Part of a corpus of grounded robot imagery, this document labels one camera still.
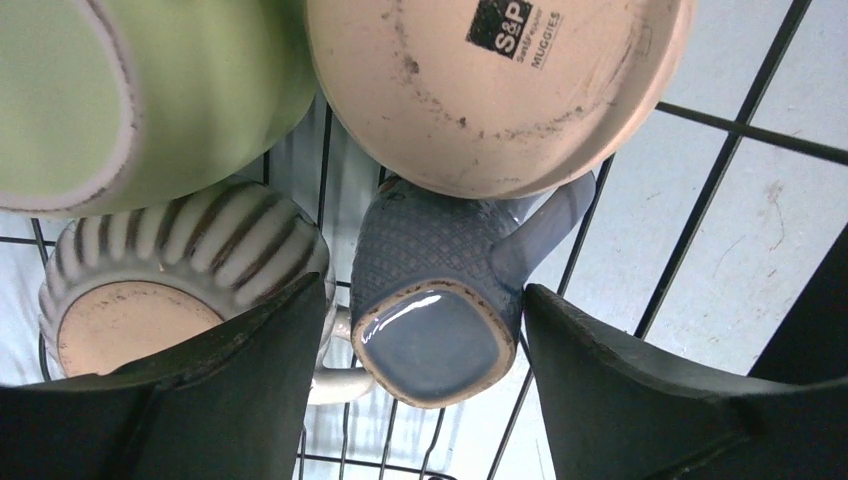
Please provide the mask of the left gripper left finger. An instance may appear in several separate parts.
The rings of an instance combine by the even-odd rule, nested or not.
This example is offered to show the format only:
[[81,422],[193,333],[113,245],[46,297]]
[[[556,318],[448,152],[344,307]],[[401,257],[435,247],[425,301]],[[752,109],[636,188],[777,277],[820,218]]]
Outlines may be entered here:
[[1,391],[5,479],[289,479],[325,318],[309,273],[106,375]]

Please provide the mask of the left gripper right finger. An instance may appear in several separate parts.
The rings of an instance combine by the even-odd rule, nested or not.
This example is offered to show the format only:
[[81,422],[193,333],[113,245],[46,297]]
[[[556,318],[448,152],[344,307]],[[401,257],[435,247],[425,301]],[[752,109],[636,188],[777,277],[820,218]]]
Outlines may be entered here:
[[538,284],[530,363],[560,479],[843,479],[847,238],[748,375],[662,350]]

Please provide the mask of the white ribbed mug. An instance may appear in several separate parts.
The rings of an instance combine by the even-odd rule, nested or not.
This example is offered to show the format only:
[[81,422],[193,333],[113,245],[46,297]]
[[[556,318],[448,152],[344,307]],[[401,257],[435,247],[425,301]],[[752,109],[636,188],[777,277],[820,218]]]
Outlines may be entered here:
[[308,401],[353,401],[375,382],[361,367],[323,363],[331,339],[348,339],[351,327],[320,228],[287,196],[238,176],[64,228],[39,291],[51,375],[109,373],[235,318],[310,272],[321,275],[327,306]]

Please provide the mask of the grey-blue small cup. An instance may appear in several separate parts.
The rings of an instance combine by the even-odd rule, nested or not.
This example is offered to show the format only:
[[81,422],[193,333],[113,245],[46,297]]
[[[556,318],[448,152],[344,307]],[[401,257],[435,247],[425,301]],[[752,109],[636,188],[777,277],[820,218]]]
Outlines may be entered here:
[[364,216],[352,265],[351,343],[396,399],[441,409],[511,369],[524,286],[596,192],[592,173],[549,197],[470,200],[393,175]]

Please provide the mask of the light green cup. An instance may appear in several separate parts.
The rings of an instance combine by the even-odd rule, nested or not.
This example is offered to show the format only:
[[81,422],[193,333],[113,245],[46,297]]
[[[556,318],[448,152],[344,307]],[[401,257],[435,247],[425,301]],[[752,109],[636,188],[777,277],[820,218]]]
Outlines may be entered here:
[[316,89],[300,1],[5,1],[1,207],[187,195],[269,151]]

